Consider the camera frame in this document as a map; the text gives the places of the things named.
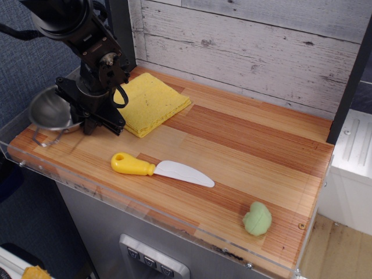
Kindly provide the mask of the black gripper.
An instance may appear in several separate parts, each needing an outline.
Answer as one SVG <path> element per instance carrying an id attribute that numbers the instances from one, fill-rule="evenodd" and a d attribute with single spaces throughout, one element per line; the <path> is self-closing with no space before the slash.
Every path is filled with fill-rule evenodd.
<path id="1" fill-rule="evenodd" d="M 85 135 L 91 135 L 100 126 L 116 135 L 123 132 L 126 121 L 119 109 L 127 106 L 127 94 L 121 86 L 91 92 L 82 79 L 64 77 L 56 78 L 55 84 L 58 87 L 56 93 L 70 104 L 72 123 L 84 122 Z"/>

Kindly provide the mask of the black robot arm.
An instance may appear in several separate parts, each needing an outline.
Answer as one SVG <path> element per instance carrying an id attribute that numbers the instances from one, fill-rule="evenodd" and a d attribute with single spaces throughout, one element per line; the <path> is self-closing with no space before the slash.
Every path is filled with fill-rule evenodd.
<path id="1" fill-rule="evenodd" d="M 56 94 L 84 122 L 84 133 L 105 126 L 120 135 L 126 121 L 120 109 L 128 104 L 122 84 L 128 83 L 128 60 L 116 37 L 94 13 L 92 1 L 22 1 L 37 30 L 66 44 L 81 60 L 74 79 L 58 77 Z"/>

